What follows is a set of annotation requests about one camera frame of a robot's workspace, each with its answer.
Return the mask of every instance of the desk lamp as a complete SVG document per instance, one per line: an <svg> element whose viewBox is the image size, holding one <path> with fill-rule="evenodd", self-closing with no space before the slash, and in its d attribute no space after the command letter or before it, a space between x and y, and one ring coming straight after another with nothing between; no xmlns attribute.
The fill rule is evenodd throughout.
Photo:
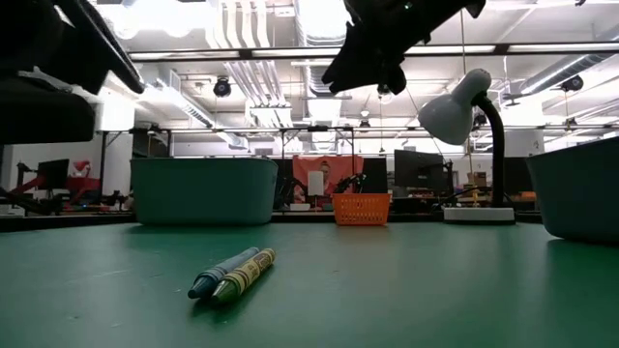
<svg viewBox="0 0 619 348"><path fill-rule="evenodd" d="M492 202L489 208L445 208L445 222L471 224L516 223L514 209L503 206L503 164L505 133L503 122L486 96L490 74L476 69L469 72L449 95L430 101L419 112L419 123L431 135L452 145L461 145L473 127L473 106L479 106L490 122L492 132Z"/></svg>

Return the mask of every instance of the crayon wrapper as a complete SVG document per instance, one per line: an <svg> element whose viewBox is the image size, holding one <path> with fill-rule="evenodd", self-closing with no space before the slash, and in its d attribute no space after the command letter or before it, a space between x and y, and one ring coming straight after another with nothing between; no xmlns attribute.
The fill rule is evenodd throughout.
<svg viewBox="0 0 619 348"><path fill-rule="evenodd" d="M271 249L264 249L227 274L223 279L234 282L238 286L239 295L241 295L274 261L275 252Z"/></svg>

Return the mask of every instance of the computer monitor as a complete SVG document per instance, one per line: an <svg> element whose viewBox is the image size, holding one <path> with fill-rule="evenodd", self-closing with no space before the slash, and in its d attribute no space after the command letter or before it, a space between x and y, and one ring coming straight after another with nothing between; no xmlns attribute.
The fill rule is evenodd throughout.
<svg viewBox="0 0 619 348"><path fill-rule="evenodd" d="M521 192L533 190L526 158L505 158L503 170L505 173L505 192L507 194L520 194Z"/></svg>
<svg viewBox="0 0 619 348"><path fill-rule="evenodd" d="M69 160L59 159L39 163L37 176L45 177L38 189L65 189L69 175Z"/></svg>
<svg viewBox="0 0 619 348"><path fill-rule="evenodd" d="M387 159L364 159L364 175L362 193L387 193Z"/></svg>
<svg viewBox="0 0 619 348"><path fill-rule="evenodd" d="M449 189L441 155L395 150L394 157L396 186L436 191Z"/></svg>

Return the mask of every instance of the table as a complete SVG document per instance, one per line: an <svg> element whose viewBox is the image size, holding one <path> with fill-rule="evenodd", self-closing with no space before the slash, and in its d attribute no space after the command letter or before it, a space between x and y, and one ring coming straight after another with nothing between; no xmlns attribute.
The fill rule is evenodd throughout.
<svg viewBox="0 0 619 348"><path fill-rule="evenodd" d="M250 246L237 304L187 298ZM136 224L0 234L0 347L617 347L619 248L541 225Z"/></svg>

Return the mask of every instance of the lamp base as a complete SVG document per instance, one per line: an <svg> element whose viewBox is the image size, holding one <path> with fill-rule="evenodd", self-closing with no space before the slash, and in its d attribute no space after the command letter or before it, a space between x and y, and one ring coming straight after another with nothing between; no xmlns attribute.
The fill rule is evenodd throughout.
<svg viewBox="0 0 619 348"><path fill-rule="evenodd" d="M444 222L475 225L510 225L516 223L513 208L445 208Z"/></svg>

